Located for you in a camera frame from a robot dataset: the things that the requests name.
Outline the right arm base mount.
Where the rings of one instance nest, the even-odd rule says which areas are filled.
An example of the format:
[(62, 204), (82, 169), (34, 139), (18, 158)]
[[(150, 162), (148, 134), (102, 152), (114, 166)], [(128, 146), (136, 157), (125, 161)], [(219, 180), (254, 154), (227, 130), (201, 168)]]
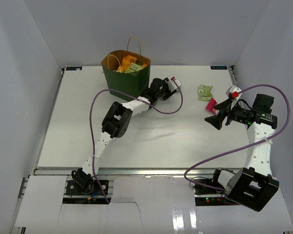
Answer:
[(212, 187), (224, 188), (217, 182), (222, 168), (217, 168), (212, 177), (196, 176), (191, 180), (189, 186), (194, 189), (195, 205), (198, 206), (232, 206), (238, 205), (237, 203), (225, 198), (225, 194), (221, 190), (216, 190)]

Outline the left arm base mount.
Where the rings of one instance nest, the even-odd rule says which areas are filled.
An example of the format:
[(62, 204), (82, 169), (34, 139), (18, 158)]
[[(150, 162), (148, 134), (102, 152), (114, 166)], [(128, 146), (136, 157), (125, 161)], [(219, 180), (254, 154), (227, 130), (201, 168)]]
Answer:
[(99, 180), (86, 174), (82, 168), (71, 172), (66, 183), (63, 202), (67, 204), (109, 204), (109, 181)]

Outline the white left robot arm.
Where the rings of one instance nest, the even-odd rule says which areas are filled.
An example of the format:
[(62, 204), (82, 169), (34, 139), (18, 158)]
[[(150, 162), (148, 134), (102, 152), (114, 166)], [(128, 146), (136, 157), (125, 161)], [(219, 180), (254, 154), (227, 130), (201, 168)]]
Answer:
[[(94, 191), (94, 180), (100, 167), (100, 160), (104, 156), (104, 151), (116, 139), (125, 135), (133, 116), (147, 112), (150, 109), (154, 109), (161, 114), (171, 115), (177, 113), (181, 109), (183, 100), (181, 100), (178, 109), (172, 112), (163, 112), (155, 108), (157, 100), (166, 100), (175, 93), (181, 93), (181, 86), (181, 82), (174, 77), (165, 79), (154, 78), (150, 87), (146, 88), (138, 97), (130, 96), (115, 89), (104, 89), (95, 95), (89, 112), (89, 126), (93, 147), (92, 155), (79, 169), (73, 170), (71, 173), (78, 191), (84, 195), (89, 195)], [(125, 103), (114, 102), (111, 104), (102, 121), (100, 137), (96, 141), (93, 133), (92, 111), (99, 94), (106, 91), (117, 92), (131, 98), (132, 100)]]

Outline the pink candy packet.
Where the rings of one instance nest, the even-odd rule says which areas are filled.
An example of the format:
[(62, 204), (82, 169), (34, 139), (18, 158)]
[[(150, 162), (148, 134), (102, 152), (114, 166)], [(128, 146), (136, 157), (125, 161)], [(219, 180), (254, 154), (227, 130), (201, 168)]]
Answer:
[(206, 106), (206, 110), (212, 113), (213, 115), (217, 115), (219, 113), (219, 110), (214, 108), (216, 105), (217, 101), (214, 98), (211, 98)]

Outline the orange candy bag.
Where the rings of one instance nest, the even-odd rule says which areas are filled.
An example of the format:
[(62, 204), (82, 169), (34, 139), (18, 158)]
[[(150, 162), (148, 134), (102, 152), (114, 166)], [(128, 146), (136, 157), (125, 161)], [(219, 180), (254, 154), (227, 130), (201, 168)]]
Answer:
[(117, 70), (115, 70), (115, 72), (118, 72), (118, 73), (125, 73), (125, 70), (129, 67), (129, 65), (130, 65), (132, 62), (133, 62), (133, 63), (136, 63), (136, 64), (138, 64), (138, 65), (140, 65), (140, 66), (142, 66), (143, 69), (147, 67), (147, 64), (146, 64), (146, 63), (140, 61), (139, 59), (137, 59), (137, 58), (134, 57), (134, 56), (127, 55), (127, 56), (125, 56), (125, 57), (123, 58), (121, 65), (118, 67)]

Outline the light green snack packet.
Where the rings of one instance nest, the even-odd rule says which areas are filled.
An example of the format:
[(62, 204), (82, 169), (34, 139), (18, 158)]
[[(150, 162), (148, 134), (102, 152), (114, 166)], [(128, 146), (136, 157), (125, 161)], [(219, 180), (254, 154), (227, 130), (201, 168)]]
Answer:
[(125, 73), (132, 73), (132, 72), (137, 72), (140, 70), (142, 70), (142, 66), (132, 62), (129, 65), (129, 67), (125, 70)]

